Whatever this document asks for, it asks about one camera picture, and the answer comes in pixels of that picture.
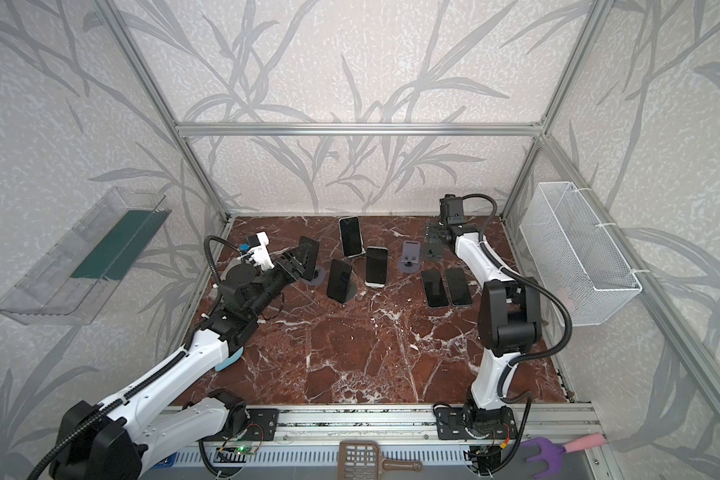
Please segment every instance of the wall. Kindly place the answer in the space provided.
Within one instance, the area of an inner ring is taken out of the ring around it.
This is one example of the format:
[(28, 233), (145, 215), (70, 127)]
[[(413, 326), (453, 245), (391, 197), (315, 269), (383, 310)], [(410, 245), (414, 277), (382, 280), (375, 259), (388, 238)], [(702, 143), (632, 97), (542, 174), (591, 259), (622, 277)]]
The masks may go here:
[(78, 400), (122, 388), (181, 335), (220, 224), (86, 2), (0, 2), (0, 296), (112, 186), (173, 213), (88, 326), (0, 315), (0, 480), (26, 478)]
[[(720, 364), (720, 2), (617, 4), (552, 134)], [(627, 478), (720, 478), (720, 423), (642, 302), (559, 357)]]
[[(116, 4), (185, 122), (531, 122), (549, 103), (590, 0)], [(530, 144), (195, 140), (230, 209), (260, 214), (430, 214), (441, 193), (505, 195)]]

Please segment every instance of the brown litter scoop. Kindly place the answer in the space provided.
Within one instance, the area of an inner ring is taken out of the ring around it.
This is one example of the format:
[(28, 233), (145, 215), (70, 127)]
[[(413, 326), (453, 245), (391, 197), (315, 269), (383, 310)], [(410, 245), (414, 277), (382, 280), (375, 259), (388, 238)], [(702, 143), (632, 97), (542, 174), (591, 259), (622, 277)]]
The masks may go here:
[(421, 462), (404, 462), (384, 458), (376, 442), (341, 442), (338, 444), (337, 480), (379, 480), (384, 472), (408, 470), (420, 472)]

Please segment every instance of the red marble surface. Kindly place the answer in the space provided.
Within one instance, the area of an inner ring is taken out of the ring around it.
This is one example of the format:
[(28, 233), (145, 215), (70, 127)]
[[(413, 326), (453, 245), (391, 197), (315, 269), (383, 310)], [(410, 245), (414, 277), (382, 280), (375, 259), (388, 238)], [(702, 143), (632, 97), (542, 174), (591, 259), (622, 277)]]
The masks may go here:
[[(427, 218), (422, 216), (362, 216), (364, 245), (389, 249), (388, 280), (383, 289), (365, 286), (365, 258), (353, 264), (357, 295), (344, 305), (327, 298), (328, 281), (317, 287), (299, 281), (288, 286), (286, 303), (274, 319), (261, 324), (246, 344), (242, 358), (222, 370), (198, 379), (174, 403), (197, 402), (208, 392), (226, 388), (249, 404), (298, 403), (462, 403), (477, 375), (483, 348), (476, 319), (480, 296), (469, 308), (430, 309), (424, 299), (421, 274), (397, 269), (404, 240), (424, 242)], [(474, 222), (480, 225), (480, 217)], [(319, 240), (318, 263), (327, 270), (332, 258), (342, 258), (338, 219), (308, 217), (239, 217), (230, 240), (265, 231), (271, 255), (292, 248), (301, 235)], [(490, 226), (488, 241), (514, 266), (504, 230), (498, 220)], [(220, 272), (231, 251), (220, 257)], [(439, 262), (424, 261), (422, 268), (461, 267), (473, 293), (477, 282), (469, 269), (448, 249)], [(194, 323), (207, 312), (213, 298), (211, 282)], [(277, 312), (278, 300), (265, 314)], [(537, 350), (547, 347), (542, 340)], [(538, 402), (565, 402), (550, 360), (524, 362), (518, 367), (510, 393), (529, 389)]]

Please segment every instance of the white smartphone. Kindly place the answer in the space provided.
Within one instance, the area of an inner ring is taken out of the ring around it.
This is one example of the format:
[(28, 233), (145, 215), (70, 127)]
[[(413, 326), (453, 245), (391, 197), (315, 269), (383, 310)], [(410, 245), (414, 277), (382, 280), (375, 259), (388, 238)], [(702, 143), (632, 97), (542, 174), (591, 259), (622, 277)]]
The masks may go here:
[(369, 246), (365, 251), (365, 285), (383, 288), (387, 284), (387, 254), (382, 246)]
[(342, 237), (342, 250), (345, 258), (363, 255), (362, 235), (360, 235), (360, 219), (346, 216), (338, 219), (338, 232)]

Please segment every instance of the pink handle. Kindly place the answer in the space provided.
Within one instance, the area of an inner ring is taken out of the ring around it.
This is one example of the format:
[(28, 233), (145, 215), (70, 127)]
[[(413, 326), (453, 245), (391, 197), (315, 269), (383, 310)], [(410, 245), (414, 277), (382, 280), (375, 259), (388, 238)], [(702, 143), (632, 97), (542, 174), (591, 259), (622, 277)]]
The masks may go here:
[(566, 453), (571, 453), (578, 452), (579, 450), (586, 450), (592, 447), (599, 447), (605, 445), (605, 443), (605, 437), (602, 433), (593, 433), (592, 435), (577, 438), (572, 442), (568, 442), (563, 445), (563, 447), (565, 447)]

